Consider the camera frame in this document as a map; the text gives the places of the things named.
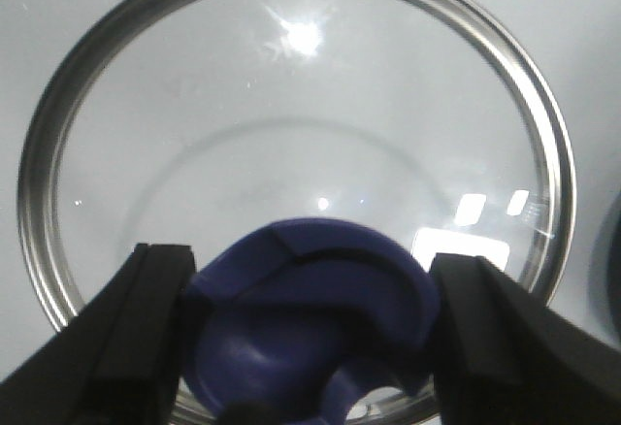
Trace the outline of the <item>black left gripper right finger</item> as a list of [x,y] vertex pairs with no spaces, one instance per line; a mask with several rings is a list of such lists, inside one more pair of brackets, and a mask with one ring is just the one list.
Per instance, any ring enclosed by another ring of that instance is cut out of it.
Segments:
[[617,424],[620,353],[482,257],[439,254],[430,340],[444,424]]

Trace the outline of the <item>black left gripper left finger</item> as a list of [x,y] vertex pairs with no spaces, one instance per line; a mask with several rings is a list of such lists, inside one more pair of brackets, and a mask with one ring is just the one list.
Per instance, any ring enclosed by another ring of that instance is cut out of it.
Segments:
[[109,283],[1,384],[4,424],[166,424],[180,381],[187,245],[135,247]]

